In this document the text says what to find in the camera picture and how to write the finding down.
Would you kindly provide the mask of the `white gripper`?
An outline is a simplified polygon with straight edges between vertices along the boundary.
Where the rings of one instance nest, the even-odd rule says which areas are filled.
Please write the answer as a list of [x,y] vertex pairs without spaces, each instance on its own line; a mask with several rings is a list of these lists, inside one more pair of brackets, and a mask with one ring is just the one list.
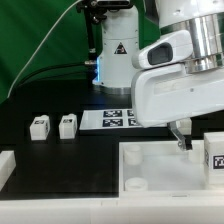
[[190,33],[180,30],[132,56],[138,70],[131,83],[135,119],[144,127],[168,123],[182,151],[192,149],[192,138],[176,121],[224,109],[224,68],[191,73],[185,64],[192,53]]

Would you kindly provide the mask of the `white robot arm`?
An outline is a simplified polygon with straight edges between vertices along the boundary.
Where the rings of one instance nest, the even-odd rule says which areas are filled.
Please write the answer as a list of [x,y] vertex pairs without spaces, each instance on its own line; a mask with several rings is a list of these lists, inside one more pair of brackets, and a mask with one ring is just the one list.
[[177,122],[224,109],[224,0],[144,0],[160,38],[140,49],[130,0],[95,0],[103,50],[93,81],[106,93],[129,93],[136,121],[166,124],[183,150],[192,148]]

